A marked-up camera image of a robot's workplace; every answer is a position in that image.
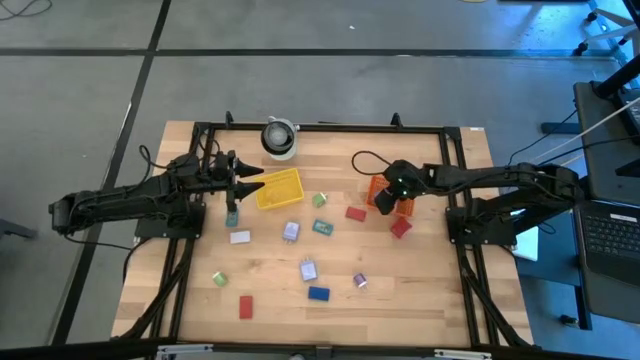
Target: blue object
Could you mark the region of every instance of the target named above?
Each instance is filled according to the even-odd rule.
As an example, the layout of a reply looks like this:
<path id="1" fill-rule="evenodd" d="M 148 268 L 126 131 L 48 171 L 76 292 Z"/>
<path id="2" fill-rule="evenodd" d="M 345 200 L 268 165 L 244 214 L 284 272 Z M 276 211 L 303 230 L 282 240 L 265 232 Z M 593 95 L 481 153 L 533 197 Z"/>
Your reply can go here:
<path id="1" fill-rule="evenodd" d="M 224 222 L 226 227 L 236 227 L 238 226 L 238 211 L 236 212 L 227 212 L 227 220 Z"/>
<path id="2" fill-rule="evenodd" d="M 329 301 L 329 289 L 309 286 L 309 299 Z"/>

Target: purple object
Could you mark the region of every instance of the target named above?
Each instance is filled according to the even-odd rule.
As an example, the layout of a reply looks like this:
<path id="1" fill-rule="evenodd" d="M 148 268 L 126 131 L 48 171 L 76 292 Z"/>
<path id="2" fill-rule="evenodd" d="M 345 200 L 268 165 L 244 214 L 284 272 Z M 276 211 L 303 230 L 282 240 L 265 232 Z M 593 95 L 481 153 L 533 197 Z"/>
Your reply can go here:
<path id="1" fill-rule="evenodd" d="M 367 278 L 365 278 L 362 273 L 357 273 L 356 276 L 353 277 L 353 281 L 355 281 L 356 286 L 359 288 L 367 285 Z"/>

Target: laptop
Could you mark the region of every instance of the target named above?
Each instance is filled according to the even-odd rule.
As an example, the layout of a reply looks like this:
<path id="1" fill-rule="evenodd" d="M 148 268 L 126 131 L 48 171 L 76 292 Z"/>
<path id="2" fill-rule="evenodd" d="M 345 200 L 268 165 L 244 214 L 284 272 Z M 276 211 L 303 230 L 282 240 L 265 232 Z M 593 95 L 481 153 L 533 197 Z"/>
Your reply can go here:
<path id="1" fill-rule="evenodd" d="M 640 209 L 589 201 L 575 218 L 589 310 L 640 323 Z"/>

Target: small toy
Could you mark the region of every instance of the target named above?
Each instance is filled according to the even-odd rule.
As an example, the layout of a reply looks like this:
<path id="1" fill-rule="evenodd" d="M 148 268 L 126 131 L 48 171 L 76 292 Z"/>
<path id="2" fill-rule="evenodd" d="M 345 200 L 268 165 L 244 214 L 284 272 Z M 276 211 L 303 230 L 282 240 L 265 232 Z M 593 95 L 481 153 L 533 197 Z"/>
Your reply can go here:
<path id="1" fill-rule="evenodd" d="M 287 244 L 294 243 L 298 240 L 298 232 L 300 231 L 300 224 L 294 222 L 288 222 L 284 227 L 284 233 L 282 238 Z"/>
<path id="2" fill-rule="evenodd" d="M 309 299 L 329 301 L 329 289 L 309 286 Z"/>
<path id="3" fill-rule="evenodd" d="M 333 232 L 333 225 L 321 220 L 316 220 L 313 223 L 313 231 L 329 236 Z"/>
<path id="4" fill-rule="evenodd" d="M 406 233 L 412 227 L 413 225 L 409 224 L 409 222 L 405 218 L 401 217 L 398 219 L 398 221 L 395 222 L 395 224 L 393 224 L 393 226 L 391 227 L 391 232 L 398 239 L 402 239 L 404 233 Z"/>
<path id="5" fill-rule="evenodd" d="M 251 242 L 250 231 L 238 231 L 231 233 L 231 244 L 246 244 Z"/>
<path id="6" fill-rule="evenodd" d="M 364 275 L 362 275 L 362 273 L 357 273 L 353 277 L 353 281 L 356 283 L 356 286 L 359 288 L 367 286 L 367 278 L 365 278 Z"/>
<path id="7" fill-rule="evenodd" d="M 253 296 L 240 296 L 240 319 L 253 317 Z"/>
<path id="8" fill-rule="evenodd" d="M 215 282 L 216 285 L 218 285 L 220 287 L 223 287 L 223 286 L 227 285 L 229 280 L 227 279 L 225 274 L 223 274 L 222 272 L 218 271 L 217 273 L 213 274 L 213 282 Z"/>
<path id="9" fill-rule="evenodd" d="M 300 273 L 302 274 L 302 281 L 315 280 L 318 278 L 316 264 L 309 259 L 305 259 L 300 263 Z"/>
<path id="10" fill-rule="evenodd" d="M 226 227 L 236 227 L 238 226 L 238 212 L 227 212 L 227 219 L 224 222 Z"/>
<path id="11" fill-rule="evenodd" d="M 354 207 L 349 206 L 347 208 L 346 217 L 353 220 L 358 220 L 364 222 L 364 219 L 367 217 L 367 212 L 361 209 L 356 209 Z"/>
<path id="12" fill-rule="evenodd" d="M 313 206 L 320 207 L 327 203 L 327 194 L 325 193 L 315 194 L 311 199 L 311 201 L 313 202 Z"/>

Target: black cable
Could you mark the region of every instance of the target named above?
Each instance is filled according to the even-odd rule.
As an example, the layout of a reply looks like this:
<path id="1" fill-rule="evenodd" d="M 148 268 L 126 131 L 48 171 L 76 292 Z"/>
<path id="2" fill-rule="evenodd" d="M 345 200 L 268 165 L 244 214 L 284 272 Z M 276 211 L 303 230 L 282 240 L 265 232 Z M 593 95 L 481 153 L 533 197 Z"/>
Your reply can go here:
<path id="1" fill-rule="evenodd" d="M 567 155 L 567 154 L 571 154 L 572 152 L 576 152 L 576 151 L 578 151 L 578 150 L 582 150 L 582 149 L 588 149 L 588 148 L 590 148 L 590 147 L 592 147 L 592 146 L 602 145 L 602 144 L 608 144 L 608 143 L 617 142 L 617 141 L 630 140 L 630 139 L 635 139 L 635 138 L 638 138 L 638 137 L 640 137 L 640 135 L 627 136 L 627 137 L 623 137 L 623 138 L 619 138 L 619 139 L 612 139 L 612 140 L 596 141 L 596 142 L 593 142 L 593 143 L 591 143 L 591 144 L 578 146 L 577 148 L 573 148 L 573 149 L 571 149 L 571 150 L 569 150 L 569 151 L 565 151 L 565 152 L 563 152 L 563 153 L 562 153 L 562 154 L 560 154 L 560 155 L 554 156 L 554 157 L 552 157 L 551 159 L 547 159 L 547 160 L 545 160 L 545 161 L 541 162 L 541 163 L 540 163 L 540 164 L 538 164 L 538 165 L 544 165 L 544 164 L 549 163 L 549 162 L 551 162 L 551 161 L 553 161 L 553 160 L 556 160 L 556 159 L 558 159 L 558 158 L 561 158 L 561 157 L 563 157 L 563 156 L 565 156 L 565 155 Z"/>
<path id="2" fill-rule="evenodd" d="M 169 166 L 159 165 L 159 164 L 156 164 L 156 163 L 154 163 L 153 161 L 151 161 L 151 154 L 149 153 L 149 149 L 148 149 L 146 146 L 144 146 L 144 145 L 140 145 L 140 146 L 138 146 L 138 152 L 140 153 L 140 156 L 142 156 L 142 159 L 143 159 L 144 161 L 146 161 L 146 162 L 147 162 L 147 164 L 149 164 L 149 165 L 151 165 L 151 166 L 153 166 L 153 167 L 156 167 L 156 168 L 158 168 L 158 169 L 164 169 L 164 170 L 166 170 L 166 169 L 168 169 L 168 168 L 169 168 Z M 184 159 L 184 161 L 182 161 L 180 164 L 176 164 L 176 165 L 175 165 L 175 167 L 176 167 L 176 168 L 179 168 L 179 167 L 184 166 L 184 165 L 189 161 L 189 158 L 190 158 L 191 156 L 193 156 L 193 153 L 194 153 L 194 151 L 193 151 L 193 150 L 192 150 L 191 152 L 189 152 L 189 153 L 188 153 L 188 155 L 189 155 L 189 156 L 187 156 L 187 157 Z"/>
<path id="3" fill-rule="evenodd" d="M 220 151 L 220 143 L 218 143 L 218 141 L 216 141 L 216 139 L 211 139 L 211 141 L 213 141 L 213 143 L 216 144 L 216 151 L 211 154 L 211 155 L 213 155 L 216 152 Z M 198 141 L 198 145 L 200 146 L 200 149 L 202 149 L 202 151 L 206 151 L 205 148 L 204 148 L 204 145 L 202 145 L 202 141 Z"/>
<path id="4" fill-rule="evenodd" d="M 26 12 L 27 10 L 29 10 L 29 8 L 30 8 L 31 6 L 33 6 L 33 4 L 35 4 L 35 3 L 39 2 L 39 1 L 45 1 L 45 2 L 47 3 L 47 7 L 46 7 L 46 8 L 44 8 L 44 9 L 42 9 L 42 10 L 40 10 L 40 11 L 36 11 L 36 12 L 34 12 L 34 13 L 28 13 L 28 14 L 25 14 L 25 12 Z M 21 10 L 19 10 L 19 11 L 17 11 L 17 12 L 14 12 L 13 10 L 9 9 L 9 8 L 7 7 L 7 5 L 5 5 L 5 4 L 4 4 L 4 0 L 0 0 L 0 7 L 2 7 L 6 12 L 8 12 L 8 13 L 9 13 L 9 16 L 6 16 L 6 17 L 3 17 L 3 18 L 0 18 L 0 21 L 11 20 L 11 19 L 16 18 L 16 17 L 31 17 L 31 16 L 40 15 L 40 14 L 42 14 L 43 12 L 45 12 L 45 11 L 47 11 L 47 10 L 51 9 L 51 7 L 52 7 L 52 6 L 53 6 L 53 3 L 51 2 L 51 0 L 31 0 L 31 1 L 30 1 L 30 2 L 25 6 L 25 7 L 23 7 Z"/>
<path id="5" fill-rule="evenodd" d="M 539 138 L 538 140 L 532 142 L 529 146 L 523 147 L 522 149 L 514 152 L 513 154 L 511 154 L 511 157 L 509 158 L 509 163 L 507 164 L 507 166 L 511 165 L 511 162 L 513 161 L 513 157 L 516 156 L 516 154 L 519 154 L 529 148 L 531 148 L 533 145 L 539 143 L 540 141 L 544 140 L 547 138 L 547 136 L 553 134 L 556 130 L 558 130 L 565 122 L 567 122 L 567 120 L 571 119 L 571 117 L 573 115 L 575 115 L 575 113 L 578 112 L 578 110 L 573 110 L 573 112 L 571 113 L 571 115 L 567 116 L 564 120 L 562 120 L 558 125 L 556 125 L 556 127 L 554 127 L 553 129 L 551 129 L 551 131 L 549 131 L 547 134 L 543 135 L 541 138 Z"/>
<path id="6" fill-rule="evenodd" d="M 369 154 L 369 155 L 373 155 L 375 157 L 377 157 L 378 159 L 380 159 L 380 161 L 382 161 L 383 163 L 387 164 L 387 165 L 391 165 L 390 162 L 388 162 L 387 160 L 385 160 L 382 156 L 374 153 L 373 151 L 369 151 L 369 150 L 360 150 L 358 152 L 356 152 L 355 154 L 353 154 L 353 156 L 351 157 L 351 166 L 353 166 L 353 170 L 355 170 L 358 174 L 362 174 L 362 175 L 368 175 L 368 176 L 374 176 L 374 175 L 380 175 L 382 173 L 384 173 L 384 171 L 380 171 L 380 172 L 376 172 L 376 173 L 366 173 L 364 171 L 360 171 L 357 167 L 356 167 L 356 156 L 360 155 L 360 154 Z"/>
<path id="7" fill-rule="evenodd" d="M 131 250 L 131 248 L 128 248 L 126 246 L 120 246 L 120 245 L 116 245 L 116 244 L 75 240 L 75 239 L 70 238 L 69 235 L 63 235 L 63 237 L 65 239 L 71 241 L 72 243 L 81 244 L 81 245 L 96 245 L 96 246 L 112 247 L 112 248 L 122 249 L 122 250 Z"/>
<path id="8" fill-rule="evenodd" d="M 133 255 L 133 253 L 136 250 L 138 250 L 138 248 L 143 244 L 145 244 L 146 242 L 147 242 L 146 240 L 140 239 L 140 242 L 129 250 L 127 257 L 124 259 L 124 265 L 122 267 L 122 283 L 123 284 L 124 284 L 124 281 L 127 279 L 127 270 L 129 268 L 129 260 L 131 259 L 131 255 Z"/>

